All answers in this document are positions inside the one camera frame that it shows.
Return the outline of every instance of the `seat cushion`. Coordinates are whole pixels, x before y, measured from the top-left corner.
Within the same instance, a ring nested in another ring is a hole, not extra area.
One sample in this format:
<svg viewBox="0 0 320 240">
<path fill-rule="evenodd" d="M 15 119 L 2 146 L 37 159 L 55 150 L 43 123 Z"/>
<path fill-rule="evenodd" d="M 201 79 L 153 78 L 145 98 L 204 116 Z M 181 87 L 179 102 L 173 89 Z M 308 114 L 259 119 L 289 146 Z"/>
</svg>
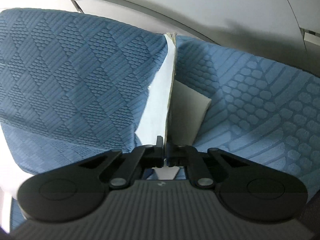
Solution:
<svg viewBox="0 0 320 240">
<path fill-rule="evenodd" d="M 212 99 L 194 146 L 218 147 L 320 189 L 320 79 L 197 39 L 177 37 L 176 80 Z"/>
<path fill-rule="evenodd" d="M 3 11 L 0 122 L 15 162 L 37 174 L 140 145 L 135 131 L 167 55 L 164 35 L 111 19 Z"/>
</svg>

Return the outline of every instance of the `white logo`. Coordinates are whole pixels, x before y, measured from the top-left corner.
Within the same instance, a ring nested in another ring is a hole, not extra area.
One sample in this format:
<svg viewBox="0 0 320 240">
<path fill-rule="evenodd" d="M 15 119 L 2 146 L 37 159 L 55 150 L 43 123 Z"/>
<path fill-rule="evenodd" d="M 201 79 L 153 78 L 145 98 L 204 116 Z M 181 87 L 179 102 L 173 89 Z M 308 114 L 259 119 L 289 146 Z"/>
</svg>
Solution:
<svg viewBox="0 0 320 240">
<path fill-rule="evenodd" d="M 161 182 L 158 183 L 158 185 L 159 185 L 160 187 L 162 187 L 162 186 L 165 185 L 165 182 L 161 181 Z"/>
</svg>

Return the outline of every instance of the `blue patterned fabric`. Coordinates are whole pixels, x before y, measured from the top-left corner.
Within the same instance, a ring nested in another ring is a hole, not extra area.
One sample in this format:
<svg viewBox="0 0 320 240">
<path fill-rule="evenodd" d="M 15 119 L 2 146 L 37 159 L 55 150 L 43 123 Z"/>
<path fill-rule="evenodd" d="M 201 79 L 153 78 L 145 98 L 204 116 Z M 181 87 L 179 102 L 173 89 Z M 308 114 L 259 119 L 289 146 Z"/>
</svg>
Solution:
<svg viewBox="0 0 320 240">
<path fill-rule="evenodd" d="M 21 209 L 18 205 L 18 201 L 13 198 L 11 202 L 10 231 L 15 230 L 24 221 L 25 221 L 25 218 L 21 213 Z"/>
<path fill-rule="evenodd" d="M 176 80 L 212 99 L 194 146 L 218 147 L 320 189 L 320 79 L 197 39 L 177 37 Z"/>
<path fill-rule="evenodd" d="M 0 14 L 0 122 L 15 162 L 37 174 L 131 151 L 163 35 L 57 10 Z"/>
</svg>

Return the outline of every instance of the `silver screw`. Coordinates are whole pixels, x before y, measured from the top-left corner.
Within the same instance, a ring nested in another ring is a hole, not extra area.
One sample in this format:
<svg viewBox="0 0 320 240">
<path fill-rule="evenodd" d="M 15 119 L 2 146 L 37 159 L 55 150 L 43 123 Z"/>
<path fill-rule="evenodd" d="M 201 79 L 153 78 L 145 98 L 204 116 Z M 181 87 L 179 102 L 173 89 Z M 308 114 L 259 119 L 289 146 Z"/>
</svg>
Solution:
<svg viewBox="0 0 320 240">
<path fill-rule="evenodd" d="M 110 181 L 110 184 L 114 187 L 120 187 L 127 183 L 127 181 L 123 178 L 114 178 Z"/>
<path fill-rule="evenodd" d="M 213 180 L 209 179 L 209 178 L 201 178 L 198 179 L 198 185 L 202 186 L 202 187 L 207 187 L 207 186 L 211 186 L 213 184 Z"/>
</svg>

